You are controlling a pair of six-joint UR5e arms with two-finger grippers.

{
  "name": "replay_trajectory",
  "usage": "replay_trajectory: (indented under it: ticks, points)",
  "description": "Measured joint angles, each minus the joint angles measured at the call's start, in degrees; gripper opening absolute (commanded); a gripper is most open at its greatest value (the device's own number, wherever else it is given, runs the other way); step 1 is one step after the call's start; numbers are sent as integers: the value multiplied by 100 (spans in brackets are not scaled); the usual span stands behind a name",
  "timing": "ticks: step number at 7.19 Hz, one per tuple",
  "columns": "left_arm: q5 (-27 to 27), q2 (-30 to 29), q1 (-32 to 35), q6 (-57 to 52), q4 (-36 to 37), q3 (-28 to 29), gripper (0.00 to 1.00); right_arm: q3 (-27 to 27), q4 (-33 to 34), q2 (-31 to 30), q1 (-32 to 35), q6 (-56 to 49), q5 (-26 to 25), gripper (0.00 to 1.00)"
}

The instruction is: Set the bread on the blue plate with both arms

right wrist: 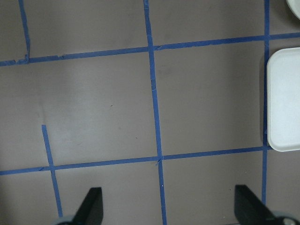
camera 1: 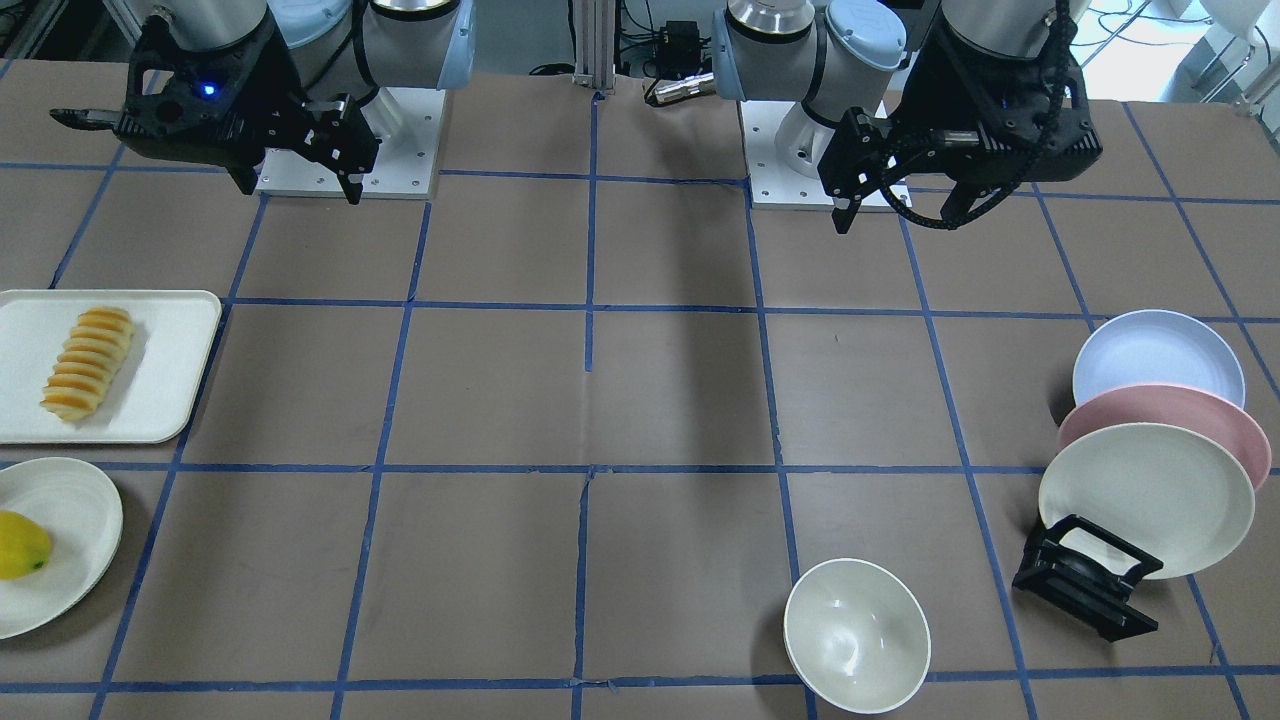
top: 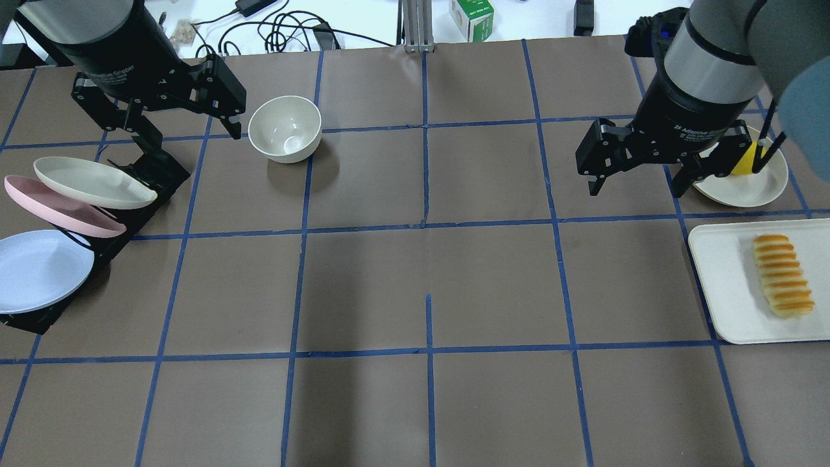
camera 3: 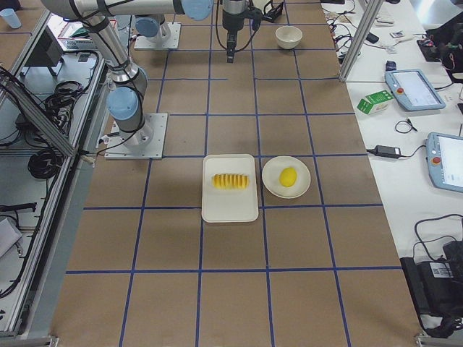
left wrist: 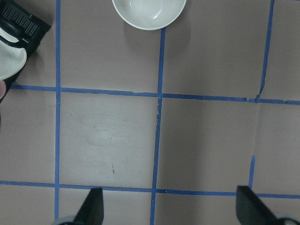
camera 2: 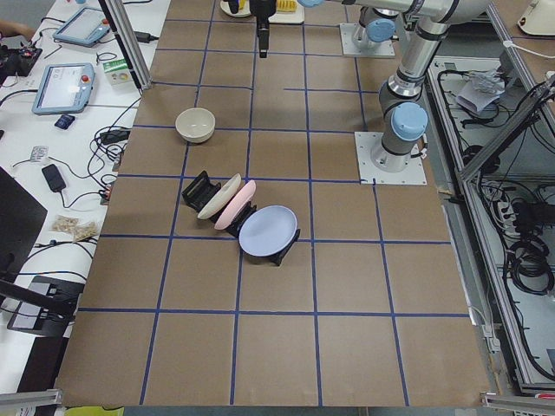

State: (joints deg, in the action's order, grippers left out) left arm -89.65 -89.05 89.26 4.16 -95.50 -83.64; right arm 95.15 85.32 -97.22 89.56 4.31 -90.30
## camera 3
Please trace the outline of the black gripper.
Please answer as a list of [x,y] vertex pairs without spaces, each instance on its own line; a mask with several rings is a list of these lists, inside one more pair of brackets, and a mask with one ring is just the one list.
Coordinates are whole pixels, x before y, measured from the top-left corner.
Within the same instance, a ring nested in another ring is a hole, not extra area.
[[238,32],[242,29],[242,2],[235,0],[222,1],[222,25],[227,31],[226,38],[226,61],[234,62],[235,48],[237,45]]

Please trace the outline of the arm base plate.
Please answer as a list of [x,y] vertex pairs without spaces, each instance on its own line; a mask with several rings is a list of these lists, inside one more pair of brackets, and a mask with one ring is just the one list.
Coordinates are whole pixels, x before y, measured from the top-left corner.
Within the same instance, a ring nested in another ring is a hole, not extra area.
[[135,50],[139,51],[163,51],[176,50],[179,46],[181,32],[180,22],[150,22],[140,19],[136,22],[138,31],[135,40]]
[[130,134],[120,132],[119,126],[113,121],[113,132],[118,135],[109,137],[108,149],[104,151],[104,157],[111,160],[160,160],[163,156],[166,128],[168,122],[167,113],[146,113],[145,123],[141,130],[124,142]]

